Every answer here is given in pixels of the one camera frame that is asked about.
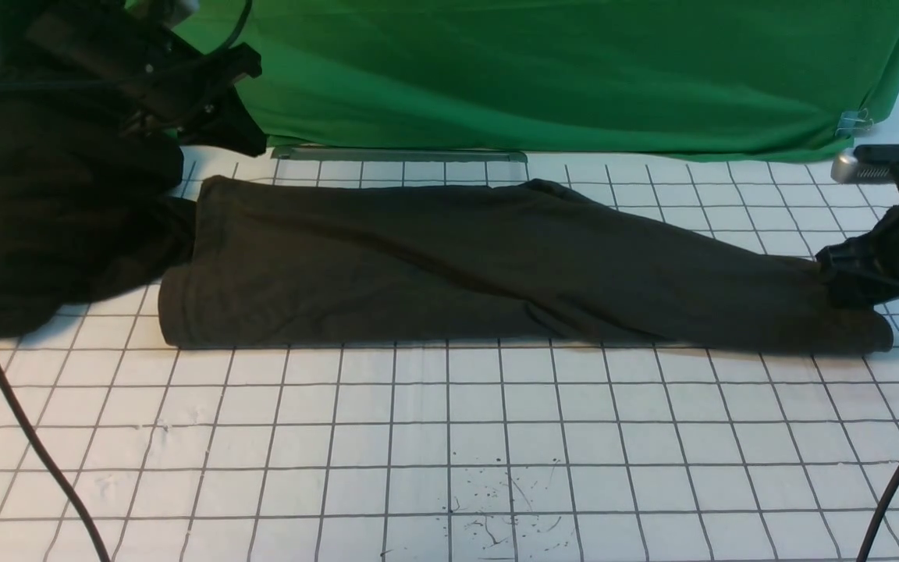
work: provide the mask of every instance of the folded cloth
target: folded cloth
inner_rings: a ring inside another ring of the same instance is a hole
[[[865,354],[872,310],[829,306],[814,262],[621,213],[559,184],[275,187],[221,177],[193,260],[165,274],[184,348],[484,338]]]

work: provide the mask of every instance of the black bracket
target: black bracket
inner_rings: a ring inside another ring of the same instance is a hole
[[[842,183],[891,183],[899,192],[899,145],[863,145],[832,170]],[[833,305],[872,308],[899,299],[899,204],[862,236],[817,253]]]

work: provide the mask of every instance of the wrinkled fabric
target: wrinkled fabric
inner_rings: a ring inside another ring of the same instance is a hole
[[[165,274],[186,348],[486,338],[682,342],[772,353],[889,350],[836,310],[814,262],[621,213],[553,182],[277,187],[211,178],[193,260]]]
[[[0,98],[0,338],[161,277],[193,250],[174,139],[117,134],[115,94]]]

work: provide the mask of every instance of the dark green fabric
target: dark green fabric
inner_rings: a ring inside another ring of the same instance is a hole
[[[243,1],[201,4],[210,49]],[[275,144],[810,160],[899,91],[899,0],[256,0],[243,39]]]

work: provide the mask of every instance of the green screen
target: green screen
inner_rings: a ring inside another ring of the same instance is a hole
[[[177,28],[203,50],[242,0]],[[820,160],[888,117],[899,0],[256,0],[275,145]]]

